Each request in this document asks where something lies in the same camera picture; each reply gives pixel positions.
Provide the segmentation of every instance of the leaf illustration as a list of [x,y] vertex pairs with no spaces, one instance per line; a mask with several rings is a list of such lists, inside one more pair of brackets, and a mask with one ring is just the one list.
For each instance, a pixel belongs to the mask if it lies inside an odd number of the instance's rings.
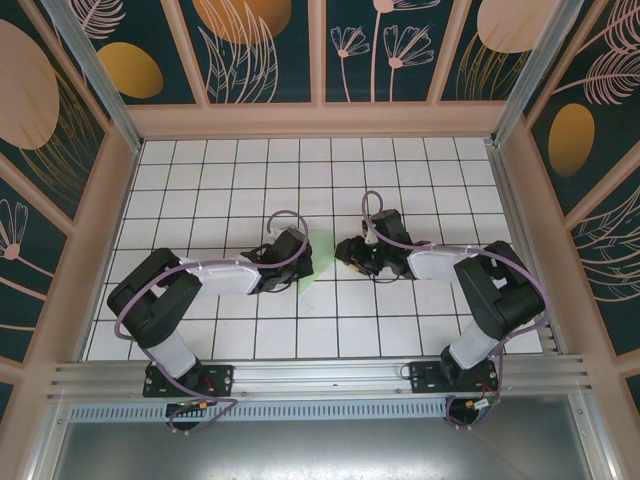
[[580,82],[590,103],[622,105],[622,99],[640,85],[640,49],[623,53],[610,50],[600,55]]
[[220,0],[218,9],[208,0],[201,5],[214,31],[219,33],[211,37],[199,28],[209,52],[206,87],[211,100],[255,103],[269,95],[266,102],[270,102],[278,85],[278,59],[267,24],[261,18],[256,19],[246,3],[244,17],[229,0]]
[[607,45],[618,53],[640,46],[640,0],[616,0],[604,30]]
[[106,40],[126,13],[122,0],[70,0],[80,26],[89,38]]

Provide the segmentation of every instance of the flower illustration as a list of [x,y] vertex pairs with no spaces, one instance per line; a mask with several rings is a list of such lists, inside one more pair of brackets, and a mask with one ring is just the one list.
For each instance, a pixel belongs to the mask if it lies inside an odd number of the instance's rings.
[[397,25],[384,29],[384,48],[391,67],[390,102],[393,102],[393,80],[398,68],[424,65],[433,61],[433,50],[427,50],[431,45],[428,30],[429,27],[423,29],[407,27],[398,37]]
[[440,0],[373,0],[373,8],[378,12],[376,26],[373,29],[373,49],[371,53],[371,101],[376,101],[376,53],[378,51],[378,32],[380,31],[380,18],[385,13],[394,11],[422,10],[435,7]]
[[15,260],[20,256],[20,243],[27,227],[29,210],[16,202],[15,213],[6,199],[0,200],[0,258]]
[[379,13],[391,13],[394,10],[422,10],[435,7],[440,0],[422,0],[411,2],[409,0],[373,0],[373,6]]
[[355,57],[369,52],[369,44],[364,43],[365,35],[362,33],[362,27],[347,27],[342,32],[340,27],[331,29],[331,41],[336,47],[338,56],[340,57],[340,65],[342,67],[342,84],[344,85],[344,93],[347,96],[347,102],[351,102],[349,96],[349,88],[347,87],[347,75],[344,70],[344,59],[347,57]]

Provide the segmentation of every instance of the square tile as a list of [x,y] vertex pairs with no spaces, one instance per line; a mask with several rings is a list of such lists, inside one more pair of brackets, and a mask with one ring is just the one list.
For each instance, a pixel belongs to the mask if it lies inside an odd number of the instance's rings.
[[362,160],[362,139],[332,138],[331,160],[334,162]]
[[419,315],[454,315],[451,284],[438,280],[419,280],[414,283]]
[[394,138],[396,160],[426,160],[421,138]]
[[267,164],[236,165],[233,188],[264,188]]
[[[376,187],[376,192],[382,197],[382,203],[385,210],[394,209],[402,214],[404,198],[400,198],[400,189],[398,187]],[[358,214],[362,215],[362,197],[357,201]],[[369,196],[369,211],[372,213],[380,209],[378,200]]]
[[496,187],[467,187],[473,213],[502,213],[502,202]]
[[173,163],[202,163],[206,140],[180,140],[176,142]]
[[336,244],[347,238],[362,235],[362,217],[360,215],[335,217],[334,222]]
[[254,248],[262,243],[262,218],[230,218],[228,248]]
[[256,318],[257,295],[221,295],[218,301],[218,318]]
[[296,320],[258,320],[256,358],[295,358]]
[[358,215],[362,212],[364,188],[334,188],[333,209],[335,215]]
[[335,318],[298,320],[298,358],[335,358],[338,333]]
[[231,188],[233,164],[204,165],[200,178],[200,188]]
[[300,140],[297,138],[281,138],[269,140],[270,162],[297,162]]
[[211,358],[215,320],[187,320],[178,324],[176,330],[193,354],[203,360]]
[[388,284],[376,283],[375,286],[379,316],[416,314],[413,282],[398,280]]
[[456,312],[458,315],[470,315],[471,308],[469,308],[469,303],[467,302],[467,297],[462,291],[462,287],[457,284],[452,284],[453,286],[453,298],[456,302]]
[[466,160],[460,162],[464,183],[467,185],[495,185],[491,164],[483,161]]
[[459,162],[429,162],[433,185],[464,185]]
[[393,141],[390,138],[363,138],[365,160],[391,160],[396,159],[393,152]]
[[420,317],[419,322],[424,355],[440,355],[460,336],[455,315]]
[[222,248],[226,234],[226,218],[196,218],[193,221],[189,248]]
[[424,146],[427,149],[429,160],[457,160],[458,153],[453,143],[453,138],[425,138]]
[[536,330],[523,333],[509,340],[504,349],[507,354],[514,353],[542,353],[542,345],[540,344],[540,336]]
[[284,292],[261,293],[258,295],[258,318],[295,318],[297,297],[296,285],[292,285]]
[[158,220],[125,220],[118,241],[119,249],[151,248]]
[[478,237],[471,215],[439,215],[444,243],[477,245]]
[[336,316],[336,290],[333,282],[314,282],[298,295],[299,317]]
[[236,162],[266,162],[269,140],[238,140]]
[[456,138],[460,160],[487,160],[487,147],[483,138]]
[[[205,260],[200,256],[195,256],[191,260]],[[189,308],[184,314],[185,320],[193,319],[205,319],[211,320],[216,318],[218,313],[218,296],[217,295],[204,295],[200,294],[196,296],[195,300],[189,305]]]
[[167,190],[196,190],[200,186],[202,165],[171,165]]
[[365,164],[367,187],[392,187],[398,185],[395,162],[367,162]]
[[[254,190],[234,190],[233,192],[252,192]],[[255,190],[263,195],[263,190]],[[200,190],[198,192],[198,204],[196,217],[227,217],[229,216],[229,200],[231,190]],[[260,199],[260,213],[262,215],[262,198]]]
[[474,215],[480,243],[489,244],[496,240],[511,243],[511,234],[504,215]]
[[338,315],[372,317],[376,315],[376,298],[371,280],[338,282]]
[[154,248],[188,248],[193,218],[162,218],[158,223]]
[[176,142],[173,140],[152,141],[144,143],[141,165],[169,164],[173,158],[173,149]]
[[331,188],[300,189],[300,215],[332,215]]
[[396,168],[400,185],[403,187],[431,185],[427,162],[396,162]]
[[261,217],[264,213],[264,196],[264,190],[233,190],[231,216]]
[[331,140],[328,138],[303,138],[300,140],[301,162],[328,162],[331,160]]
[[383,357],[421,355],[417,317],[380,318],[380,349]]
[[364,166],[362,162],[333,163],[334,187],[364,187]]
[[458,326],[460,327],[461,335],[462,332],[464,332],[465,328],[467,328],[473,321],[473,315],[458,315]]
[[130,340],[121,340],[113,333],[116,322],[97,322],[87,360],[127,360]]
[[169,165],[140,165],[134,190],[164,190],[169,176]]
[[404,226],[411,235],[411,240],[442,243],[442,231],[437,215],[405,215]]
[[157,218],[160,216],[165,192],[131,192],[126,218]]
[[331,163],[301,163],[300,187],[330,187]]
[[270,163],[267,168],[267,188],[298,186],[297,163]]
[[375,318],[339,318],[340,357],[378,357],[380,343]]
[[434,187],[438,213],[471,213],[465,187]]
[[246,360],[253,358],[255,320],[218,320],[213,358]]
[[149,250],[117,250],[113,257],[109,283],[120,283],[151,253]]
[[234,163],[237,148],[237,140],[209,140],[204,163]]
[[267,190],[267,198],[264,207],[265,216],[269,216],[279,210],[298,210],[298,190],[295,188],[282,188]]
[[95,320],[115,320],[116,319],[116,314],[113,313],[109,308],[109,305],[107,305],[107,299],[109,298],[109,295],[111,295],[111,292],[113,292],[116,287],[117,285],[115,283],[112,283],[110,285],[106,285],[102,289],[102,297],[100,298],[100,308],[98,308],[98,311],[96,312]]
[[436,213],[436,202],[431,187],[402,187],[402,207],[406,214]]
[[163,218],[193,218],[197,190],[167,190],[162,202]]

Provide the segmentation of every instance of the white grid floor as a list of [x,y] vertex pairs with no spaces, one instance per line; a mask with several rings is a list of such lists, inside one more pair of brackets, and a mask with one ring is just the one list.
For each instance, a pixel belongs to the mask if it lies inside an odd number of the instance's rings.
[[[403,212],[414,241],[511,241],[480,138],[147,142],[84,358],[146,358],[113,335],[106,297],[152,249],[235,256],[261,244],[265,218],[280,209],[298,210],[340,242],[361,233],[366,188]],[[459,287],[374,284],[337,263],[300,296],[291,288],[198,299],[178,330],[202,359],[421,356],[439,355],[469,314]],[[509,354],[540,352],[535,332],[507,345]]]

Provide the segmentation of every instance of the gray metal surface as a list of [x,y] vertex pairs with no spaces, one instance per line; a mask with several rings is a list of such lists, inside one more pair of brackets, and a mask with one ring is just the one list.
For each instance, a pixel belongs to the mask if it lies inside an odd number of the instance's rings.
[[[262,422],[287,420],[371,420],[393,418],[443,418],[446,399],[329,400],[315,402],[242,402],[220,418],[223,422]],[[69,423],[153,423],[166,422],[166,403],[74,405]],[[226,405],[190,412],[174,422],[210,420]]]
[[[233,362],[232,396],[240,401],[415,398],[409,380],[400,374],[407,363],[415,360]],[[439,357],[421,360],[438,361]],[[66,403],[153,403],[153,399],[142,397],[146,365],[147,362],[132,361],[61,364],[54,374],[49,398]],[[505,396],[567,394],[591,389],[579,355],[507,355],[503,368]],[[443,395],[446,394],[421,394],[421,397]]]
[[591,478],[557,397],[507,399],[471,431],[414,419],[220,423],[186,438],[159,424],[67,432],[59,480]]
[[514,85],[500,118],[493,131],[495,145],[500,147],[509,137],[520,119],[531,95],[553,62],[565,35],[575,21],[584,0],[563,0],[558,5],[540,35],[540,40],[531,51],[516,84]]

